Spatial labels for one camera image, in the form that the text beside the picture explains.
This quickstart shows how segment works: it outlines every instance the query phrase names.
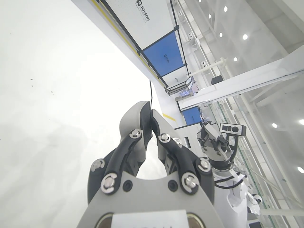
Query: white pipe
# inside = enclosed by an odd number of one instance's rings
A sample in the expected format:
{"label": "white pipe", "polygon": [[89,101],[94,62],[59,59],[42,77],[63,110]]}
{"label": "white pipe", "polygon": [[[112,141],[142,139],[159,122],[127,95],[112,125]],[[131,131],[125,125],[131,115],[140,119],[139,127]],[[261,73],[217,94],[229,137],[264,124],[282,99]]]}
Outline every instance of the white pipe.
{"label": "white pipe", "polygon": [[263,216],[304,216],[304,209],[283,210],[283,209],[261,209]]}
{"label": "white pipe", "polygon": [[210,64],[210,65],[206,66],[205,68],[202,68],[202,69],[200,69],[198,71],[195,71],[195,72],[191,73],[191,75],[193,76],[193,75],[195,75],[197,73],[201,73],[201,72],[207,71],[208,69],[211,69],[212,67],[218,66],[218,65],[220,65],[222,63],[224,63],[224,61],[220,60],[220,61],[218,61],[218,62],[216,62],[214,64]]}

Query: black cable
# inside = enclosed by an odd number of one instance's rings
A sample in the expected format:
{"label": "black cable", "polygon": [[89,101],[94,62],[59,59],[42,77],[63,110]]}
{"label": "black cable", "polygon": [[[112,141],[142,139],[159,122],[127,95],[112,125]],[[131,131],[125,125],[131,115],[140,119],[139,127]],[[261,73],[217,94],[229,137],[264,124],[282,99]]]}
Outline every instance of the black cable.
{"label": "black cable", "polygon": [[230,162],[233,163],[233,160],[235,158],[235,155],[237,154],[237,149],[238,149],[238,143],[239,143],[239,136],[235,136],[234,140],[234,146],[230,145],[231,150],[233,151],[231,157],[230,157]]}
{"label": "black cable", "polygon": [[152,109],[152,99],[153,99],[151,80],[150,80],[150,90],[151,90],[151,102],[150,102],[150,110],[151,110]]}
{"label": "black cable", "polygon": [[217,180],[217,181],[214,181],[214,185],[215,187],[218,187],[218,188],[221,188],[221,189],[233,189],[237,186],[239,186],[242,182],[243,182],[243,179],[241,179],[240,181],[238,181],[235,185],[231,185],[231,186],[220,186],[220,185],[217,185],[216,183],[221,183],[221,182],[225,182],[225,181],[228,181],[230,179],[234,178],[234,176],[231,176],[229,178],[224,178],[224,179],[220,179],[220,180]]}
{"label": "black cable", "polygon": [[233,179],[234,178],[234,176],[230,176],[229,178],[223,178],[223,179],[219,179],[219,180],[216,180],[216,181],[214,181],[214,183],[222,183],[222,182],[226,182],[226,181],[228,181],[228,180],[230,180],[230,179]]}

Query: black frame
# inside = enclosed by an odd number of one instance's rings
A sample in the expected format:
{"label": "black frame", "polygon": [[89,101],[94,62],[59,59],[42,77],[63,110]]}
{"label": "black frame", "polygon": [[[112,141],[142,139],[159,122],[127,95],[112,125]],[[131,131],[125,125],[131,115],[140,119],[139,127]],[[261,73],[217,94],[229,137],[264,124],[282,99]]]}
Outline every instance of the black frame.
{"label": "black frame", "polygon": [[[172,3],[172,0],[170,0],[170,5],[171,5],[171,9],[172,9],[172,13],[173,13],[173,17],[174,17],[174,21],[175,21],[175,27],[173,28],[172,31],[170,31],[169,33],[167,33],[166,35],[164,35],[163,37],[161,37],[160,39],[156,40],[154,43],[150,44],[148,47],[144,48],[143,50],[139,47],[139,45],[137,44],[137,42],[135,41],[135,39],[131,36],[131,34],[128,32],[128,30],[126,29],[126,27],[123,25],[123,23],[121,22],[121,20],[118,18],[118,16],[115,14],[115,12],[111,9],[111,7],[109,6],[109,4],[107,3],[106,0],[100,0],[104,6],[106,7],[106,9],[110,12],[110,14],[113,16],[113,18],[115,19],[115,21],[119,24],[119,26],[122,28],[122,30],[125,32],[125,34],[129,37],[129,39],[132,41],[132,43],[134,44],[134,46],[136,47],[137,49],[137,53],[138,55],[142,55],[145,60],[148,62],[148,65],[150,67],[152,67],[152,69],[154,70],[154,72],[156,73],[157,75],[157,78],[160,79],[164,85],[168,88],[168,84],[165,82],[165,80],[162,78],[163,76],[165,75],[168,75],[184,66],[186,66],[187,68],[187,73],[188,73],[188,77],[190,77],[189,75],[189,70],[188,70],[188,66],[187,66],[187,62],[186,62],[186,58],[185,58],[185,53],[184,53],[184,49],[183,49],[183,46],[182,46],[182,42],[181,42],[181,36],[180,36],[180,33],[179,33],[179,25],[177,24],[177,21],[176,21],[176,16],[175,16],[175,13],[174,13],[174,8],[173,8],[173,3]],[[153,46],[154,44],[156,44],[157,42],[159,42],[160,40],[164,39],[166,36],[168,36],[169,34],[171,34],[172,32],[176,31],[178,32],[178,38],[179,38],[179,41],[180,41],[180,47],[181,47],[181,50],[182,50],[182,53],[183,53],[183,57],[184,57],[184,60],[185,60],[185,64],[163,76],[161,76],[159,74],[159,72],[155,69],[155,67],[153,66],[153,64],[151,63],[151,61],[148,59],[148,57],[144,54],[144,50],[148,49],[149,47]]]}
{"label": "black frame", "polygon": [[[175,25],[177,26],[177,21],[176,21],[176,16],[175,16],[175,13],[174,13],[173,3],[172,3],[172,0],[169,0],[169,1],[170,1],[171,9],[172,9],[174,22],[175,22]],[[188,77],[190,77],[187,62],[186,62],[186,58],[185,58],[184,48],[183,48],[183,45],[182,45],[182,42],[181,42],[181,35],[179,34],[179,30],[177,30],[177,34],[178,34],[178,38],[179,38],[179,42],[180,42],[181,51],[183,52],[183,57],[184,57],[184,60],[185,60],[185,63],[186,63]]]}
{"label": "black frame", "polygon": [[131,34],[128,32],[128,30],[126,29],[126,27],[123,25],[123,23],[121,22],[121,20],[118,18],[118,16],[115,14],[115,12],[111,9],[111,7],[109,6],[109,4],[107,3],[106,0],[100,0],[104,6],[107,8],[107,10],[110,12],[110,14],[113,16],[113,18],[115,19],[115,21],[119,24],[119,26],[122,28],[122,30],[125,32],[125,34],[129,37],[129,39],[132,41],[132,43],[135,45],[136,49],[138,50],[138,55],[142,55],[146,61],[148,62],[148,65],[152,67],[152,69],[154,70],[154,72],[157,75],[157,78],[160,79],[164,85],[168,88],[168,84],[165,82],[165,80],[162,78],[162,76],[159,74],[159,72],[155,69],[155,67],[153,66],[153,64],[150,62],[150,60],[148,59],[148,57],[142,52],[141,48],[139,47],[139,45],[137,44],[137,42],[134,40],[134,38],[131,36]]}
{"label": "black frame", "polygon": [[181,126],[181,127],[177,127],[175,129],[185,128],[185,127],[192,126],[192,125],[195,125],[195,124],[200,124],[201,127],[203,126],[203,122],[201,121],[201,122],[198,122],[198,123],[192,123],[192,124],[184,125],[184,126]]}

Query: ceiling light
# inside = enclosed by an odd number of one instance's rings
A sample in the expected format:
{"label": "ceiling light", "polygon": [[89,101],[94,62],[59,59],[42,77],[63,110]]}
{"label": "ceiling light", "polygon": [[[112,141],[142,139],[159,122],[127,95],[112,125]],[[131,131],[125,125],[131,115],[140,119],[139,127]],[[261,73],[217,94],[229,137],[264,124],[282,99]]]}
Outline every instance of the ceiling light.
{"label": "ceiling light", "polygon": [[298,171],[304,174],[304,169],[302,167],[298,167]]}

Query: blue panel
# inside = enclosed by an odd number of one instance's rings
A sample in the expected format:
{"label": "blue panel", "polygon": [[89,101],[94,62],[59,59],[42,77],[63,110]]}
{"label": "blue panel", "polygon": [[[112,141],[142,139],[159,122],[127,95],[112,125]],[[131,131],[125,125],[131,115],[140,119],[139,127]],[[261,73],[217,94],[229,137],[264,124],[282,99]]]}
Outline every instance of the blue panel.
{"label": "blue panel", "polygon": [[184,65],[174,32],[146,49],[144,54],[161,76]]}
{"label": "blue panel", "polygon": [[199,123],[202,121],[201,113],[198,107],[184,110],[182,111],[182,113],[184,115],[187,125]]}

